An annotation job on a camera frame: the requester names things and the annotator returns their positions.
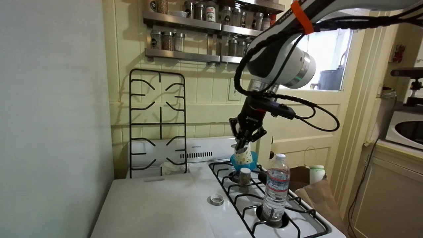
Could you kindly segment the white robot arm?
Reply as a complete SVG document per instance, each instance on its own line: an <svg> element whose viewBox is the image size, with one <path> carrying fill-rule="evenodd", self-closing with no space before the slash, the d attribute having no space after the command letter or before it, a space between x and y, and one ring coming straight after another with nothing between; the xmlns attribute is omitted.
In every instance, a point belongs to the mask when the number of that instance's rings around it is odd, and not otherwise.
<svg viewBox="0 0 423 238"><path fill-rule="evenodd" d="M394 23L422 25L422 0L292 0L291 6L270 27L259 33L249 45L234 74L234 87L246 96L242 111L230 117L235 137L235 150L243 150L250 142L267 133L263 117L299 119L307 124L308 116L299 116L278 99L299 102L327 112L333 128L316 127L335 132L339 119L328 109L306 99L278 94L278 86L300 88L315 75L316 62L298 45L304 35L324 30L368 29Z"/></svg>

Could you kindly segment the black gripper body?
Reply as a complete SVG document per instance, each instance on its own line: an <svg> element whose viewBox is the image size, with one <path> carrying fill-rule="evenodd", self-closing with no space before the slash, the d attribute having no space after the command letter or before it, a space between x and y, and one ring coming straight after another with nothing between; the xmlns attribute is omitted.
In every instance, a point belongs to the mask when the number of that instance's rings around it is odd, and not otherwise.
<svg viewBox="0 0 423 238"><path fill-rule="evenodd" d="M238 124L235 128L238 137L262 137L267 133L263 128L266 102L267 99L259 92L254 92L246 98L242 109L237 116Z"/></svg>

